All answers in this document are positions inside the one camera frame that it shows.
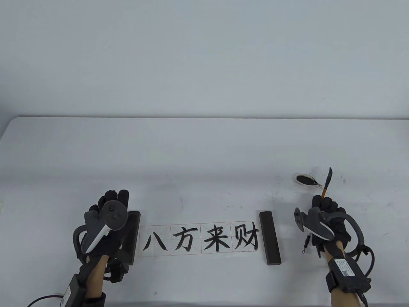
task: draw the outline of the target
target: forearm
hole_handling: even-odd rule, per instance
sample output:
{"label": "forearm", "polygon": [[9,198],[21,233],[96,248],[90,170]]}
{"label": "forearm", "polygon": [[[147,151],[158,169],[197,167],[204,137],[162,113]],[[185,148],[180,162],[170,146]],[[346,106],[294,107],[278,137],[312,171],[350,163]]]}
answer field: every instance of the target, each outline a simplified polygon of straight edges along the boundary
{"label": "forearm", "polygon": [[[344,248],[342,242],[336,242],[337,247],[342,251],[342,254],[345,257]],[[333,257],[325,249],[325,255],[327,257],[327,262],[329,262]],[[344,293],[340,288],[335,288],[331,292],[331,305],[332,307],[359,307],[359,299],[355,293]]]}
{"label": "forearm", "polygon": [[102,295],[103,276],[109,256],[102,256],[97,266],[92,270],[87,280],[85,298],[99,298]]}

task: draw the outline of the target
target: black ink character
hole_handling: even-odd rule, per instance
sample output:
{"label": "black ink character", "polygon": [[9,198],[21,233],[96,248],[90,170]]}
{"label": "black ink character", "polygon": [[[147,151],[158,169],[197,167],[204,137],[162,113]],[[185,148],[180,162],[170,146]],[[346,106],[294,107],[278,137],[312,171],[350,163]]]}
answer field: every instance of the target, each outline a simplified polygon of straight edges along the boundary
{"label": "black ink character", "polygon": [[230,248],[230,246],[228,246],[225,242],[223,242],[222,240],[220,240],[221,238],[227,238],[227,236],[221,236],[221,234],[223,233],[223,227],[216,227],[216,225],[214,225],[214,228],[212,230],[209,230],[208,233],[211,234],[211,238],[208,238],[205,240],[205,242],[211,242],[205,249],[208,249],[210,247],[213,246],[213,244],[216,243],[216,252],[219,252],[219,244],[223,245],[224,247]]}
{"label": "black ink character", "polygon": [[[258,249],[258,241],[257,241],[257,236],[256,233],[260,230],[256,229],[254,222],[253,223],[253,229],[246,231],[246,225],[242,224],[239,226],[235,226],[234,228],[236,229],[236,239],[238,240],[237,246],[235,249],[237,249],[241,242],[244,241],[246,243],[246,245],[244,245],[244,247],[246,247],[247,245],[251,244],[254,247],[254,250],[256,251]],[[248,238],[247,240],[245,238],[243,238],[243,235],[245,237],[247,237],[247,235],[251,234],[250,238]]]}
{"label": "black ink character", "polygon": [[195,228],[190,228],[190,229],[186,229],[185,227],[182,227],[182,229],[183,229],[183,231],[173,235],[174,237],[182,236],[180,238],[179,244],[178,244],[178,246],[176,247],[175,250],[180,249],[182,247],[184,239],[189,237],[189,244],[187,245],[187,247],[184,246],[183,248],[186,250],[186,252],[190,252],[190,249],[192,248],[192,243],[193,243],[193,236],[191,234],[186,235],[186,233],[188,233],[189,231],[194,231],[194,230],[198,230],[198,229],[196,227]]}
{"label": "black ink character", "polygon": [[[153,231],[153,235],[155,236],[156,241],[159,243],[159,246],[160,246],[164,251],[167,251],[165,244],[163,244],[162,240],[159,238],[159,236],[157,235],[157,233],[156,233],[155,231]],[[143,251],[146,250],[146,249],[149,247],[149,244],[151,243],[151,239],[152,239],[152,236],[150,235],[149,238],[148,238],[148,242],[146,243],[146,245],[145,245]]]}

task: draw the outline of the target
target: black glove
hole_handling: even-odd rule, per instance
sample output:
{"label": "black glove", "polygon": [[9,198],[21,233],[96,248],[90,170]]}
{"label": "black glove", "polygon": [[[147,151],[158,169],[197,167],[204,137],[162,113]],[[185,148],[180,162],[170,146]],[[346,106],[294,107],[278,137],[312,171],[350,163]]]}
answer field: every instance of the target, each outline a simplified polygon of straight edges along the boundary
{"label": "black glove", "polygon": [[[102,196],[99,201],[98,205],[93,205],[90,208],[91,210],[95,210],[100,212],[103,205],[107,201],[116,200],[121,202],[126,208],[128,208],[128,200],[129,200],[129,192],[127,190],[120,190],[117,194],[115,191],[107,191],[104,196]],[[88,254],[90,258],[95,256],[102,256],[107,255],[110,257],[114,257],[117,251],[119,250],[120,245],[123,243],[125,236],[135,225],[135,220],[132,218],[128,218],[125,226],[117,231],[110,230],[107,236],[104,236],[97,246]]]}
{"label": "black glove", "polygon": [[[321,199],[320,195],[315,195],[312,198],[312,206],[311,207],[319,207],[321,211],[327,212],[327,213],[334,213],[334,212],[345,212],[345,209],[342,207],[338,207],[338,204],[334,202],[331,198],[326,197],[324,199]],[[334,232],[335,239],[334,241],[341,241],[342,245],[344,248],[346,248],[346,245],[348,242],[351,240],[351,236],[348,234],[345,228],[343,218],[339,217],[336,219],[332,219],[328,227],[331,228],[331,230]],[[318,250],[321,252],[324,252],[324,246],[323,243],[328,242],[326,240],[323,240],[315,235],[312,235],[312,245],[313,246],[318,246]]]}

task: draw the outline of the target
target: calligraphy brush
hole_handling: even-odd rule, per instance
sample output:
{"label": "calligraphy brush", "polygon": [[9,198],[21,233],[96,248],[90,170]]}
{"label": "calligraphy brush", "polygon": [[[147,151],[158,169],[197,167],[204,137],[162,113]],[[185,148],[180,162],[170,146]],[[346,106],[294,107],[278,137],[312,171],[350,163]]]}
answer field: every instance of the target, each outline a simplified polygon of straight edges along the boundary
{"label": "calligraphy brush", "polygon": [[[331,178],[332,178],[332,168],[330,168],[330,171],[328,172],[327,179],[325,180],[324,190],[322,190],[321,199],[325,198],[325,194],[327,193],[327,189],[328,189],[328,186],[329,186],[329,184],[331,182]],[[309,233],[307,238],[306,238],[306,241],[305,241],[305,244],[304,244],[304,249],[301,252],[301,254],[303,254],[303,255],[306,252],[308,244],[310,243],[311,236],[312,236],[312,233]]]}
{"label": "calligraphy brush", "polygon": [[324,199],[325,194],[327,193],[328,186],[331,182],[332,178],[332,168],[330,168],[330,171],[328,172],[327,179],[325,180],[325,185],[324,185],[324,190],[322,191],[321,199]]}

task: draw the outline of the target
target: cable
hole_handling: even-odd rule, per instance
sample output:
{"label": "cable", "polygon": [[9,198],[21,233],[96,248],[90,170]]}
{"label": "cable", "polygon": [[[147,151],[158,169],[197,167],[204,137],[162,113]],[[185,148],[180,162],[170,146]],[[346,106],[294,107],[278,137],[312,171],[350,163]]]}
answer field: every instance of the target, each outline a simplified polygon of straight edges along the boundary
{"label": "cable", "polygon": [[39,300],[43,300],[45,298],[63,298],[63,297],[64,297],[63,295],[59,295],[59,294],[42,296],[32,301],[27,307],[31,307],[33,304],[37,303]]}
{"label": "cable", "polygon": [[357,295],[360,298],[361,302],[364,304],[364,306],[368,307],[368,301],[366,300],[365,295],[361,291],[358,291]]}
{"label": "cable", "polygon": [[365,277],[368,277],[368,275],[370,274],[370,272],[372,271],[372,269],[373,269],[373,266],[374,266],[374,264],[375,264],[375,254],[373,253],[373,251],[372,251],[372,249],[370,248],[370,247],[366,247],[367,249],[368,249],[368,251],[370,252],[370,254],[371,254],[371,265],[369,266],[369,269],[368,269],[368,271],[366,272],[366,274],[365,274]]}
{"label": "cable", "polygon": [[[371,254],[371,264],[369,266],[368,271],[365,273],[365,277],[368,277],[369,274],[372,272],[373,266],[375,265],[375,254],[373,253],[373,250],[369,246],[364,246],[364,251],[362,251],[362,252],[365,255],[367,255],[368,253]],[[355,258],[356,262],[358,262],[360,255],[361,255],[361,253],[357,254],[357,257]]]}

